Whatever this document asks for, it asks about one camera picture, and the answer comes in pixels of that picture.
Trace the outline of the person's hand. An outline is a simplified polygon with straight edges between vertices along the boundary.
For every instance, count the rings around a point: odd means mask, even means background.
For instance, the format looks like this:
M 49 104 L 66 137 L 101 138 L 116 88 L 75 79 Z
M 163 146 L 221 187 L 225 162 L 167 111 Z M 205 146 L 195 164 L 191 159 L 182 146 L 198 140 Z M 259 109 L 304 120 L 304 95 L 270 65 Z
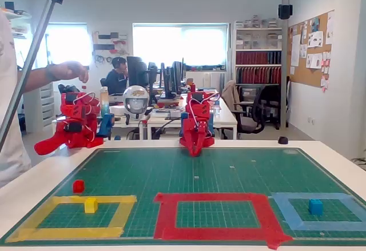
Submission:
M 87 67 L 77 61 L 67 61 L 53 65 L 50 71 L 57 81 L 78 78 L 82 83 L 87 83 L 89 80 Z

